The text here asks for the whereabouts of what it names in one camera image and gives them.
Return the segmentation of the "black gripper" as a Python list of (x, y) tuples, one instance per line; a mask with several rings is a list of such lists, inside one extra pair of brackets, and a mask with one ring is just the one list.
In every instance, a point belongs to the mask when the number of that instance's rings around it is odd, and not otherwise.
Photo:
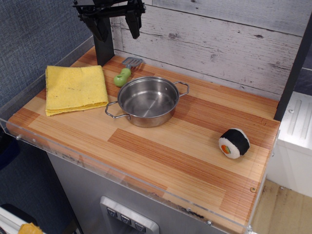
[(99, 41), (105, 42), (109, 34), (101, 18), (125, 16), (133, 39), (140, 36), (141, 15), (146, 10), (141, 0), (74, 0), (72, 6)]

